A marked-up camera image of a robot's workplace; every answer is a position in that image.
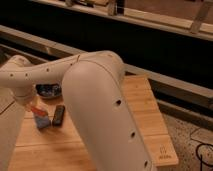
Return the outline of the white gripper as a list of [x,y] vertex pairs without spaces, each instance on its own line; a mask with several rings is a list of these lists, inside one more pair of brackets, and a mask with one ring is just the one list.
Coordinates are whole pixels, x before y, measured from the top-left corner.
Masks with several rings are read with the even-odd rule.
[[16,87],[11,89],[14,100],[29,109],[34,103],[36,90],[34,86]]

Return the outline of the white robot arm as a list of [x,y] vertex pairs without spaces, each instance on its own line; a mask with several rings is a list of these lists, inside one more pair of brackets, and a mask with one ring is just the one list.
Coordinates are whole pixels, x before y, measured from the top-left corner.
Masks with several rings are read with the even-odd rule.
[[112,51],[86,52],[33,65],[15,55],[0,67],[0,86],[22,105],[36,84],[59,83],[63,101],[97,171],[157,171],[122,91],[124,62]]

